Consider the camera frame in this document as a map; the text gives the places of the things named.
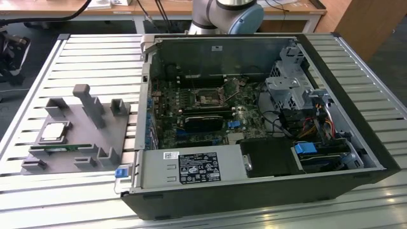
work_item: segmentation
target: black cable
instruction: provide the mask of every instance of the black cable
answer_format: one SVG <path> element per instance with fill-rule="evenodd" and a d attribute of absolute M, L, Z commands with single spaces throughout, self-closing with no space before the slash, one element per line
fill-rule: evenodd
<path fill-rule="evenodd" d="M 24 23 L 24 22 L 54 22 L 54 21 L 68 21 L 74 18 L 76 18 L 80 13 L 87 9 L 90 3 L 92 0 L 87 0 L 84 5 L 79 8 L 79 10 L 70 16 L 62 17 L 62 18 L 18 18 L 18 19 L 7 19 L 7 20 L 0 20 L 0 27 L 6 26 L 8 24 L 14 23 Z"/>
<path fill-rule="evenodd" d="M 139 3 L 139 6 L 141 6 L 141 8 L 142 8 L 142 11 L 143 11 L 143 13 L 145 13 L 145 16 L 146 16 L 147 20 L 151 22 L 151 24 L 153 24 L 153 26 L 155 27 L 155 29 L 158 30 L 158 32 L 162 33 L 162 31 L 159 30 L 159 27 L 158 27 L 157 24 L 154 23 L 153 17 L 151 17 L 150 14 L 147 13 L 147 11 L 146 11 L 146 9 L 145 9 L 142 3 L 141 3 L 141 0 L 137 0 L 137 1 L 138 1 L 138 3 Z"/>
<path fill-rule="evenodd" d="M 273 125 L 273 127 L 277 127 L 283 133 L 285 135 L 291 138 L 291 139 L 298 139 L 285 128 L 282 128 L 278 124 L 275 124 L 275 122 L 273 122 L 266 116 L 265 113 L 261 111 L 261 106 L 259 106 L 259 101 L 261 101 L 261 93 L 262 93 L 262 89 L 263 86 L 266 84 L 266 81 L 259 83 L 259 92 L 258 92 L 258 101 L 257 101 L 257 106 L 258 106 L 258 111 L 262 115 L 262 117 L 265 118 L 265 120 Z"/>
<path fill-rule="evenodd" d="M 163 4 L 162 4 L 162 0 L 158 0 L 158 2 L 159 2 L 159 5 L 161 5 L 161 7 L 162 7 L 163 14 L 165 14 L 165 16 L 166 16 L 167 22 L 169 22 L 170 26 L 173 26 L 173 22 L 169 20 L 167 13 L 166 13 L 166 9 L 165 9 L 165 6 L 163 6 Z"/>
<path fill-rule="evenodd" d="M 162 2 L 161 0 L 155 0 L 155 4 L 159 8 L 159 11 L 161 11 L 161 15 L 163 17 L 163 20 L 165 20 L 165 23 L 166 23 L 166 27 L 167 27 L 167 32 L 171 33 L 171 30 L 170 30 L 170 27 L 171 27 L 171 23 L 170 23 L 170 20 L 169 20 L 169 17 L 167 17 L 167 14 L 166 14 L 166 11 L 163 11 L 163 5 L 162 5 Z"/>
<path fill-rule="evenodd" d="M 278 7 L 275 7 L 275 6 L 273 6 L 270 3 L 269 3 L 269 0 L 266 0 L 266 3 L 273 7 L 273 8 L 275 8 L 275 9 L 278 9 L 278 10 L 282 10 L 283 11 L 283 14 L 285 14 L 285 18 L 283 18 L 283 22 L 282 22 L 282 27 L 281 27 L 281 32 L 283 31 L 283 27 L 285 27 L 285 21 L 286 21 L 286 12 L 290 12 L 290 10 L 286 10 L 285 9 L 285 5 L 282 4 L 282 3 L 279 3 L 279 2 L 277 2 L 275 0 L 273 0 L 275 3 L 278 3 L 281 6 L 282 6 L 282 8 L 278 8 Z"/>

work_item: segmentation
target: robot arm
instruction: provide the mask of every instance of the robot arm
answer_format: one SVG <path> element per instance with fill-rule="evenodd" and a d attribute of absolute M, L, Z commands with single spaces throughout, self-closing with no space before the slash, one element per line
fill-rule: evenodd
<path fill-rule="evenodd" d="M 189 34 L 255 33 L 263 17 L 257 0 L 194 0 Z"/>

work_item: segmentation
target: power supply label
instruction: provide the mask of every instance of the power supply label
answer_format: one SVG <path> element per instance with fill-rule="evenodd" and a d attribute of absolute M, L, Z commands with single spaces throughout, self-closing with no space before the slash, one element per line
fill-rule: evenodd
<path fill-rule="evenodd" d="M 178 156 L 179 181 L 183 185 L 221 181 L 217 152 Z"/>

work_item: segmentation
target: white box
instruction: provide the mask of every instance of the white box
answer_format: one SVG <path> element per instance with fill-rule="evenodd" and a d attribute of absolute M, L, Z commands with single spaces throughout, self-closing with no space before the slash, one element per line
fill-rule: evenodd
<path fill-rule="evenodd" d="M 111 3 L 117 6 L 129 6 L 133 0 L 111 0 Z"/>

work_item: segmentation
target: wooden table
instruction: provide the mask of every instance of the wooden table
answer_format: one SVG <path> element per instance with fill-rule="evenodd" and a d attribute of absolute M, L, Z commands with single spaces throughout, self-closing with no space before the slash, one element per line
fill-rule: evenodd
<path fill-rule="evenodd" d="M 155 20 L 162 20 L 161 12 L 154 0 L 141 0 L 149 14 Z M 71 15 L 83 5 L 84 0 L 0 0 L 0 17 L 31 18 L 31 17 L 63 17 Z M 174 0 L 162 0 L 169 19 L 191 20 L 193 3 Z M 286 4 L 285 9 L 290 12 L 267 7 L 265 8 L 265 20 L 299 20 L 307 21 L 303 32 L 314 32 L 317 24 L 326 10 L 319 10 L 310 0 L 301 0 L 299 3 Z M 146 20 L 137 0 L 130 6 L 112 6 L 111 9 L 87 10 L 76 21 L 114 21 L 133 20 L 137 25 L 137 32 L 146 33 L 143 21 Z"/>
<path fill-rule="evenodd" d="M 74 14 L 86 0 L 0 0 L 0 18 L 64 17 Z M 111 9 L 86 10 L 75 21 L 129 21 L 134 20 L 137 1 L 130 6 Z"/>
<path fill-rule="evenodd" d="M 159 8 L 154 0 L 141 0 L 141 3 L 151 15 L 153 19 L 162 20 Z M 170 20 L 191 20 L 193 14 L 193 2 L 182 2 L 174 0 L 162 0 L 163 7 Z M 310 0 L 299 0 L 298 3 L 286 4 L 285 9 L 290 12 L 285 12 L 273 7 L 265 8 L 265 20 L 289 20 L 289 21 L 307 21 L 303 28 L 303 32 L 314 32 L 317 24 L 322 15 L 326 14 L 326 10 L 318 9 Z M 145 33 L 143 26 L 145 14 L 142 8 L 137 5 L 135 8 L 135 24 L 138 33 Z"/>

